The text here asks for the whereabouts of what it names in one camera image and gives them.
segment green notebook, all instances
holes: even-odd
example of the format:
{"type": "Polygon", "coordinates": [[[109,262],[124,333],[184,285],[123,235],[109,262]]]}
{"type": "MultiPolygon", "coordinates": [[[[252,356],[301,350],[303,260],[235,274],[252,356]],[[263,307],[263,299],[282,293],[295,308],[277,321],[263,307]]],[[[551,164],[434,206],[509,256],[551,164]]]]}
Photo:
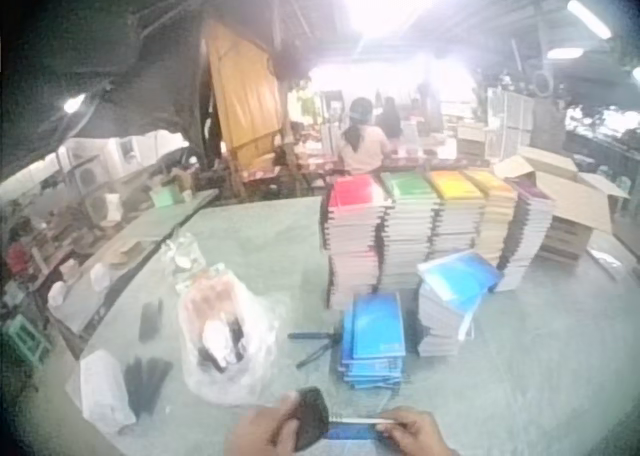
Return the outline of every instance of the green notebook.
{"type": "Polygon", "coordinates": [[[406,173],[384,173],[382,181],[390,196],[398,201],[403,199],[438,199],[431,185],[415,171],[406,173]]]}

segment stool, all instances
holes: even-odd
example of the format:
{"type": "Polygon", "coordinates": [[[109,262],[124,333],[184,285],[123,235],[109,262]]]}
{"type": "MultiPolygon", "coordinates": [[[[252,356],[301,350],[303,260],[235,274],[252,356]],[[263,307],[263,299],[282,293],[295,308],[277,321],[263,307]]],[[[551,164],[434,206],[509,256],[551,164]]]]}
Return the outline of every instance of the stool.
{"type": "Polygon", "coordinates": [[[51,351],[51,344],[27,321],[17,314],[9,324],[7,334],[20,355],[36,368],[41,368],[51,351]]]}

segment workbench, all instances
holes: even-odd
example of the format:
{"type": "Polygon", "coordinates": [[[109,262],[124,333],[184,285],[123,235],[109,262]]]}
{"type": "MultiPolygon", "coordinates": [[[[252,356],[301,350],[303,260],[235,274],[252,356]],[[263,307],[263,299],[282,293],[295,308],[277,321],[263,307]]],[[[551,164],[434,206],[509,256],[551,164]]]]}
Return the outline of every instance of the workbench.
{"type": "MultiPolygon", "coordinates": [[[[225,263],[265,298],[280,322],[265,403],[314,385],[333,414],[370,416],[398,405],[431,411],[447,442],[465,456],[566,456],[588,451],[640,397],[638,283],[628,274],[612,277],[587,255],[577,265],[536,258],[518,290],[487,295],[474,320],[475,338],[457,357],[408,356],[408,380],[396,393],[350,389],[339,380],[329,354],[296,370],[294,364],[316,345],[288,341],[286,334],[331,330],[340,318],[325,310],[328,261],[320,249],[319,206],[319,198],[303,198],[206,209],[184,227],[210,265],[225,263]]],[[[611,236],[595,233],[592,243],[623,265],[633,262],[611,236]]],[[[222,454],[226,433],[246,411],[215,406],[187,388],[177,302],[156,254],[83,353],[105,349],[123,368],[136,356],[174,364],[153,416],[106,435],[127,456],[222,454]],[[141,344],[142,305],[159,298],[164,301],[162,329],[141,344]]],[[[408,327],[412,304],[403,295],[408,327]]],[[[78,405],[79,388],[76,370],[67,391],[78,405]]],[[[384,452],[370,442],[322,441],[305,454],[384,452]]]]}
{"type": "Polygon", "coordinates": [[[110,309],[109,307],[104,307],[105,302],[110,303],[106,306],[110,306],[121,293],[123,285],[120,280],[134,271],[136,266],[157,248],[160,241],[167,237],[176,225],[181,225],[200,208],[211,202],[217,194],[218,190],[216,189],[202,191],[196,193],[189,202],[145,211],[82,265],[80,276],[77,281],[70,285],[64,302],[60,306],[48,307],[57,320],[55,322],[62,323],[62,325],[56,325],[61,330],[65,342],[70,346],[70,350],[78,345],[75,341],[69,341],[70,338],[73,338],[73,335],[80,336],[84,340],[89,339],[91,334],[87,334],[85,328],[93,319],[96,319],[92,325],[93,327],[102,320],[106,311],[110,309]],[[117,271],[109,270],[111,273],[110,288],[102,292],[95,291],[91,284],[91,269],[97,263],[104,262],[106,255],[113,248],[132,240],[141,241],[143,245],[141,254],[126,268],[117,271]]]}

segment red notebook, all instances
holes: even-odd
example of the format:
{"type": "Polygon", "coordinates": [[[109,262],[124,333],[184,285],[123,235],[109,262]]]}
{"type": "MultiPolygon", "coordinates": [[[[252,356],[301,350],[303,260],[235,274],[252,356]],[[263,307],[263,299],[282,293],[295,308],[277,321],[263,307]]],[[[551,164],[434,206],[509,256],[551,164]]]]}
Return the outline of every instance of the red notebook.
{"type": "Polygon", "coordinates": [[[386,201],[384,191],[371,175],[345,176],[333,185],[329,210],[381,206],[386,201]]]}

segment hand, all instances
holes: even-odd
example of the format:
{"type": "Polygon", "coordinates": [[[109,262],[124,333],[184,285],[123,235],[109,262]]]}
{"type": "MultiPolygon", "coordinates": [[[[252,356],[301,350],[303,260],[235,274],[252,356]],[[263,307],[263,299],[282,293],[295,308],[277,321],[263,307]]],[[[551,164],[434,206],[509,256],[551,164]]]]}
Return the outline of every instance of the hand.
{"type": "Polygon", "coordinates": [[[455,451],[442,439],[431,413],[399,407],[380,414],[399,424],[379,424],[376,430],[391,438],[406,456],[453,456],[455,451]]]}
{"type": "Polygon", "coordinates": [[[226,456],[290,456],[296,445],[298,420],[291,413],[298,393],[286,394],[275,408],[259,408],[242,418],[227,440],[226,456]]]}

